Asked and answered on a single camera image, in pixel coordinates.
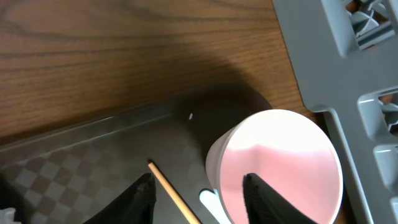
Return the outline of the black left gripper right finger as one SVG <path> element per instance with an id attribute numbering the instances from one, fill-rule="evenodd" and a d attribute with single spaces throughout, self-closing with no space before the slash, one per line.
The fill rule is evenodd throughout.
<path id="1" fill-rule="evenodd" d="M 254 173 L 244 176 L 243 195 L 250 224 L 315 224 Z"/>

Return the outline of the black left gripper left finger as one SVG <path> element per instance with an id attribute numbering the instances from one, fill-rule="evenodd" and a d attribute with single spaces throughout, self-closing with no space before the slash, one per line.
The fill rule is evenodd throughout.
<path id="1" fill-rule="evenodd" d="M 83 224 L 153 224 L 156 201 L 154 176 L 145 173 Z"/>

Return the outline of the pink plastic cup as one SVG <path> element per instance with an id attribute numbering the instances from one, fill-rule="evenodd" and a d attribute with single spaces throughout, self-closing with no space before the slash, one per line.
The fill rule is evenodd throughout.
<path id="1" fill-rule="evenodd" d="M 323 130 L 289 110 L 248 116 L 210 147 L 206 174 L 231 223 L 248 223 L 243 177 L 257 174 L 315 223 L 333 223 L 343 197 L 336 150 Z"/>

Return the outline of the grey dishwasher rack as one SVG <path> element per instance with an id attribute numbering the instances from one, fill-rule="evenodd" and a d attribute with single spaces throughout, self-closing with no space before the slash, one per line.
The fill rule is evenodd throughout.
<path id="1" fill-rule="evenodd" d="M 397 2 L 274 0 L 307 109 L 322 112 L 358 223 L 397 222 Z"/>

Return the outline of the wooden chopstick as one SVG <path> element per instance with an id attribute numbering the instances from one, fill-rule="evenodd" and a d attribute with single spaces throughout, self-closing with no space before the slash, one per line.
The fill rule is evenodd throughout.
<path id="1" fill-rule="evenodd" d="M 148 167 L 151 172 L 155 175 L 156 179 L 160 182 L 161 186 L 167 192 L 169 197 L 172 199 L 174 204 L 180 210 L 182 215 L 185 217 L 189 224 L 201 224 L 201 221 L 192 211 L 192 209 L 188 206 L 188 204 L 181 198 L 178 192 L 174 189 L 172 184 L 167 180 L 165 175 L 161 172 L 161 170 L 157 167 L 155 162 L 152 159 L 148 160 Z"/>

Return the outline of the light blue plastic knife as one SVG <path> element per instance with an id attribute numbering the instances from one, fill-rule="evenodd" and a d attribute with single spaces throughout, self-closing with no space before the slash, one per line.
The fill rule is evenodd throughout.
<path id="1" fill-rule="evenodd" d="M 199 199 L 219 224 L 231 224 L 223 209 L 218 190 L 203 189 L 199 194 Z"/>

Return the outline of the brown serving tray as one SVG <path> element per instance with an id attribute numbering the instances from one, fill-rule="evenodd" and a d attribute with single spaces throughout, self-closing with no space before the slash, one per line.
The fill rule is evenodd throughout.
<path id="1" fill-rule="evenodd" d="M 245 86 L 220 85 L 1 148 L 1 208 L 21 223 L 83 223 L 148 171 L 153 159 L 203 223 L 210 146 L 269 109 Z"/>

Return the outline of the crumpled snack wrapper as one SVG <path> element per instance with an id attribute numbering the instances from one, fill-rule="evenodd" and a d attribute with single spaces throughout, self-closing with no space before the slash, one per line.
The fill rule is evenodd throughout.
<path id="1" fill-rule="evenodd" d="M 15 208 L 5 208 L 0 210 L 0 224 L 21 224 L 14 220 L 15 212 Z"/>

